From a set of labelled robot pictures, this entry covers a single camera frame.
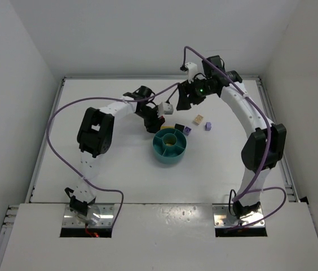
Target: purple block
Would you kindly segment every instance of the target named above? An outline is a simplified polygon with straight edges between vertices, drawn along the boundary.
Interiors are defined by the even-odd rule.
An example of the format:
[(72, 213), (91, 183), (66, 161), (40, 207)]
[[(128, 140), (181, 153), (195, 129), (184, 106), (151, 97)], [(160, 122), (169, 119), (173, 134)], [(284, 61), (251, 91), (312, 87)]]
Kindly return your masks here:
[(210, 129), (211, 129), (211, 123), (206, 123), (205, 124), (205, 130), (206, 131), (210, 131)]
[(191, 128), (185, 126), (185, 128), (184, 128), (184, 130), (183, 130), (183, 134), (185, 134), (186, 136), (188, 136), (188, 135), (191, 133), (191, 131), (192, 131)]

